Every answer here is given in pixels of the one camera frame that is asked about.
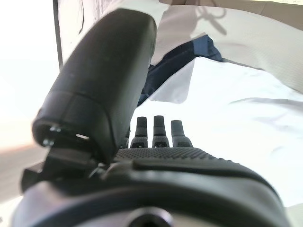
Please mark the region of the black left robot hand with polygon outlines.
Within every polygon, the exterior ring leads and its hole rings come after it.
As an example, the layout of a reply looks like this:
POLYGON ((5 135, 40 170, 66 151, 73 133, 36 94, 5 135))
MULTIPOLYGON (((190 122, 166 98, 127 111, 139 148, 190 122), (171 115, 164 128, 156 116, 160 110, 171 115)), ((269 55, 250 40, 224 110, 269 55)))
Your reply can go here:
POLYGON ((195 148, 181 121, 156 144, 130 121, 156 39, 154 19, 118 9, 97 22, 73 51, 32 125, 44 162, 26 168, 14 227, 287 227, 273 187, 230 160, 195 148))

